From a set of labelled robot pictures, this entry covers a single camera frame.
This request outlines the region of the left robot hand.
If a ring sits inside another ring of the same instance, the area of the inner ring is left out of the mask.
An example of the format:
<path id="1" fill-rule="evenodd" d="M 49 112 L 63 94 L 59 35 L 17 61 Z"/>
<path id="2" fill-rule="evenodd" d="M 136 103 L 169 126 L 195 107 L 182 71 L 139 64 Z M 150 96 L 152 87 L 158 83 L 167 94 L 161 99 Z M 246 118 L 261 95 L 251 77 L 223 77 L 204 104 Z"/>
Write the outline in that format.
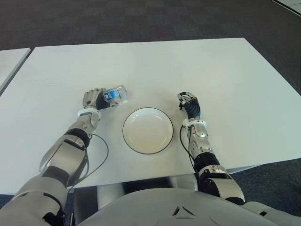
<path id="1" fill-rule="evenodd" d="M 94 108 L 96 110 L 102 110 L 110 107 L 118 106 L 118 103 L 109 102 L 105 100 L 106 88 L 96 88 L 89 92 L 86 92 L 83 97 L 82 105 L 83 108 Z"/>

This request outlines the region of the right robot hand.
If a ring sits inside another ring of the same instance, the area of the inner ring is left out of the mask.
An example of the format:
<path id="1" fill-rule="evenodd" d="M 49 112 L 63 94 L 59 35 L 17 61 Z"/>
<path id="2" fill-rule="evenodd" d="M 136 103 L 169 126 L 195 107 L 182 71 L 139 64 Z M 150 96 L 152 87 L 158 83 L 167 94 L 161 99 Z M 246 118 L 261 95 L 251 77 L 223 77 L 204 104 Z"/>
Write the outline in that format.
<path id="1" fill-rule="evenodd" d="M 190 92 L 181 92 L 177 95 L 179 100 L 179 108 L 182 110 L 185 109 L 188 120 L 190 119 L 200 119 L 200 106 L 198 103 L 198 99 Z"/>

